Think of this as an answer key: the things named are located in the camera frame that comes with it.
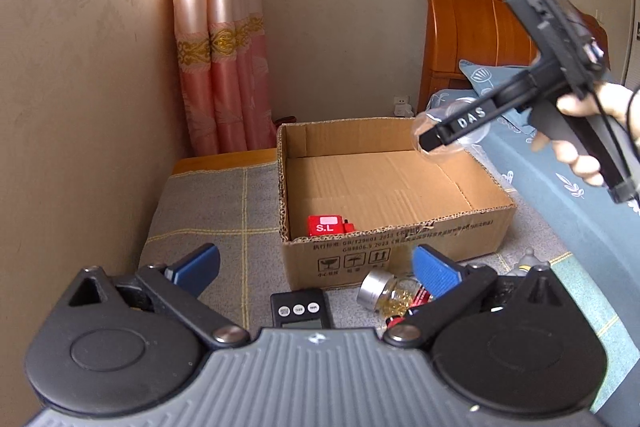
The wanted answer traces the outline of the person's right hand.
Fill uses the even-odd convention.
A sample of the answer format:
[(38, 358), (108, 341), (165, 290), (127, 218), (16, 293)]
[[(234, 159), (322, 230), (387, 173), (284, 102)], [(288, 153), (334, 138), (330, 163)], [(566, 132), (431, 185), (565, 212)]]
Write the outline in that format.
[(639, 95), (598, 82), (585, 98), (536, 89), (527, 103), (532, 150), (550, 145), (557, 161), (626, 202), (639, 191)]

